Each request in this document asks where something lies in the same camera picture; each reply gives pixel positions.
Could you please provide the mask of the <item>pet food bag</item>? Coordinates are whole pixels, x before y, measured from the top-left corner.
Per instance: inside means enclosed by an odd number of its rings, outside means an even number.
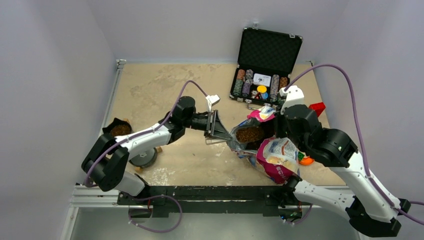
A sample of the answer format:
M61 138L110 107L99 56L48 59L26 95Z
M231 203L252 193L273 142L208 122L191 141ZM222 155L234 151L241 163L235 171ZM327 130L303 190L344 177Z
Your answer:
M275 113L270 106L253 110L231 130L227 146L274 183L284 184L299 173L299 151L287 137L276 137Z

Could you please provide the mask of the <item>clear plastic scoop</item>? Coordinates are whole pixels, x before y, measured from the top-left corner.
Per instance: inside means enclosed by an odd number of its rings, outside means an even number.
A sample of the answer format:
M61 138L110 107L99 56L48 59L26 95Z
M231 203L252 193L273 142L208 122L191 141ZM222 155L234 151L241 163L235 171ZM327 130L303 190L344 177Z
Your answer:
M230 142L231 139L223 139L223 138L206 138L205 139L205 144L206 145L215 145L215 144L221 144L221 143L227 143Z

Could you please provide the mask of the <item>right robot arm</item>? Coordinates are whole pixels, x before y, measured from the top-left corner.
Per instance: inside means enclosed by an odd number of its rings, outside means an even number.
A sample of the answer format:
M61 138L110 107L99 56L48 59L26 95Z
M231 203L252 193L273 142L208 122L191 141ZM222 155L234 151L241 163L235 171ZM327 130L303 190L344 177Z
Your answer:
M275 114L274 126L277 137L290 139L298 150L338 175L352 192L339 193L292 176L280 191L284 202L299 200L335 212L368 237L398 235L402 225L397 216L406 215L411 203L381 184L349 135L323 127L316 112L304 104L282 107Z

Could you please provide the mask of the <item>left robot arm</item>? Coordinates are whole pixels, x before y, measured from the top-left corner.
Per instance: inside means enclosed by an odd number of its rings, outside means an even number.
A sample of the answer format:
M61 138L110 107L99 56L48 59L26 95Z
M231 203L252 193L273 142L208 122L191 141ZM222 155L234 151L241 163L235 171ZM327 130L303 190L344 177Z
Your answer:
M186 129L202 131L207 144L212 140L228 142L233 139L222 124L218 110L197 113L195 100L183 96L164 119L150 128L117 137L102 134L83 160L81 168L102 191L124 192L136 204L142 205L149 199L148 184L139 175L126 171L128 161L141 153L177 141Z

